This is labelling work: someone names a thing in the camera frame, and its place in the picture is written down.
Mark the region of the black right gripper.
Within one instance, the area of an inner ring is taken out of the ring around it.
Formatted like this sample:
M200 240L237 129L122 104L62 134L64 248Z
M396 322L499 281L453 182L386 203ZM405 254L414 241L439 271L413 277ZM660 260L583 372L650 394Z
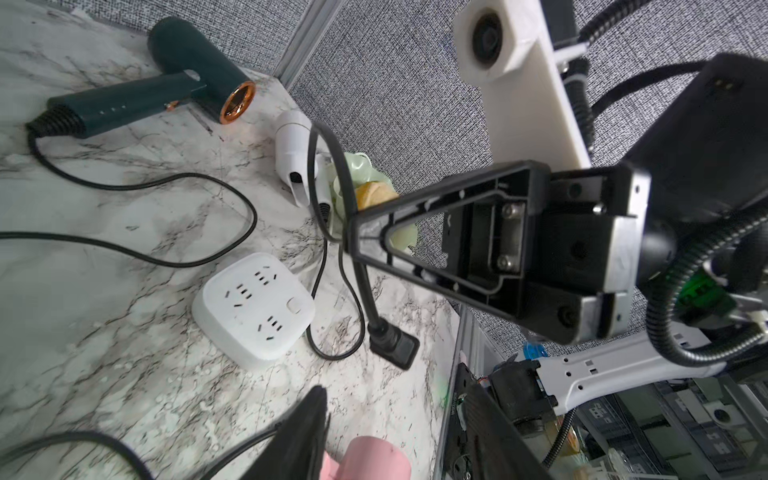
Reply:
M647 171L627 165L551 174L538 161L495 164L350 213L346 248L549 341L607 339L631 319L650 186ZM391 241L436 215L447 268Z

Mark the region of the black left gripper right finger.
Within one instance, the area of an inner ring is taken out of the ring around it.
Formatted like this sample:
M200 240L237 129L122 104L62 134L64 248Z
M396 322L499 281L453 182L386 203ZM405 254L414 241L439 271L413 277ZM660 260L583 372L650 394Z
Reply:
M468 387L459 410L471 479L550 479L541 460L480 384Z

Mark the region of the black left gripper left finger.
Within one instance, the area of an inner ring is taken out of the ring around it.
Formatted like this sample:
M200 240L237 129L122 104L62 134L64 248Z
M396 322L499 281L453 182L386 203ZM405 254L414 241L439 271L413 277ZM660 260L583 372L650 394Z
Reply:
M319 479L327 430L327 390L316 385L291 411L241 479Z

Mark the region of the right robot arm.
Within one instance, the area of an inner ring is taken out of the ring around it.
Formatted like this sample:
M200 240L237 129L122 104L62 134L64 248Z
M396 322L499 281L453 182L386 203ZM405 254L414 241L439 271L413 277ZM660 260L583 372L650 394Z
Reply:
M639 8L615 1L577 28L568 1L468 3L454 44L493 165L366 209L345 201L357 271L562 345L604 343L494 374L516 425L712 376L767 344L767 64L667 65L589 103L585 51Z

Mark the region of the bread roll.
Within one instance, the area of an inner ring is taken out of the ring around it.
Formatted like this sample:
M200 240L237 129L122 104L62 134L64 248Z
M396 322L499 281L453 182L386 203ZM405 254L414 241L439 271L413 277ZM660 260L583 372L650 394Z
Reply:
M371 181L357 187L355 197L357 208L365 210L395 200L399 195L387 182Z

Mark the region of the pink folded hair dryer front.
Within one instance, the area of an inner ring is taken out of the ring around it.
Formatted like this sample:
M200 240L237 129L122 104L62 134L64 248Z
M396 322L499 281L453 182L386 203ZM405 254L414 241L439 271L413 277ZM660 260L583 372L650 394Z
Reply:
M392 443L371 436L352 440L337 462L324 454L320 480L409 480L412 467L407 456Z

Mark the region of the light green scalloped plate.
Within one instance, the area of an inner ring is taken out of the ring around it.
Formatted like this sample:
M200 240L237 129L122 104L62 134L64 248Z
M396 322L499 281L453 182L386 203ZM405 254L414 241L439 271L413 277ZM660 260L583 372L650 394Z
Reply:
M371 159L363 152L345 153L347 166L350 170L357 207L364 210L380 205L399 197L392 181L384 173L375 169ZM341 187L335 167L329 164L325 168L336 219L332 221L332 232L339 233L346 215L344 211ZM418 241L418 229L415 225L409 225L397 230L391 240L391 244L398 250L411 255Z

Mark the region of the white hair dryer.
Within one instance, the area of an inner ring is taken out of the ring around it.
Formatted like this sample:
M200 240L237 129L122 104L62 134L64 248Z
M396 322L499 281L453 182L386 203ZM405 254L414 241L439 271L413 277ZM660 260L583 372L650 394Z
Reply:
M275 169L288 187L297 207L310 208L307 173L311 122L300 110L283 112L277 119L275 131ZM318 205L325 221L331 215L331 192L323 157L315 156L315 186Z

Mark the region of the right white power strip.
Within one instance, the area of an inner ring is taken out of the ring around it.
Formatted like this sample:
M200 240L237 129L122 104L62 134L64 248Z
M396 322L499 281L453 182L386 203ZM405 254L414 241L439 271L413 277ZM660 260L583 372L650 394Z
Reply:
M314 299L277 257L249 255L211 277L192 317L240 368L257 372L284 356L316 314Z

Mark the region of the green hair dryer orange nozzle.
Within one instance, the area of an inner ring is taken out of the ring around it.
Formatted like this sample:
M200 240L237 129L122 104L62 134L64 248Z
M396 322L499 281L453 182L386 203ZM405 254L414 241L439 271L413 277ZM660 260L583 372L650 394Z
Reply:
M28 130L38 138L84 139L189 102L226 125L251 105L255 82L192 23L164 18L151 29L147 45L159 76L52 97Z

